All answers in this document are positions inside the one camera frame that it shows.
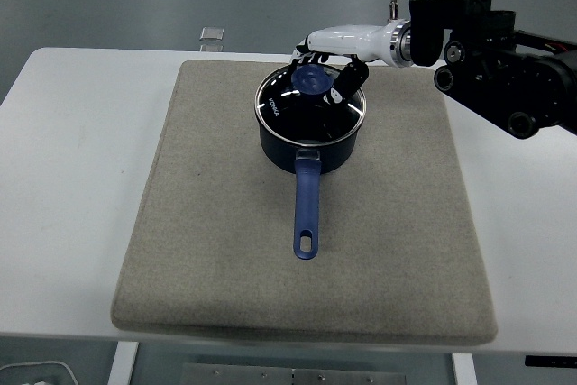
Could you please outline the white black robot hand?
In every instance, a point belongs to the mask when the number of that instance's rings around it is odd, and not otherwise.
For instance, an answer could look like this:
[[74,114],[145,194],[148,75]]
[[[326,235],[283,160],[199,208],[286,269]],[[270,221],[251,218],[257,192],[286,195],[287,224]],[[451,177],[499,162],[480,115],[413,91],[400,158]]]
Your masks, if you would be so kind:
[[307,63],[318,64],[331,56],[351,60],[322,95],[326,105],[340,105],[361,88],[368,77],[369,62],[381,60],[397,68],[412,64],[410,22],[397,19],[384,26],[344,25],[314,31],[296,46],[290,65],[295,69]]

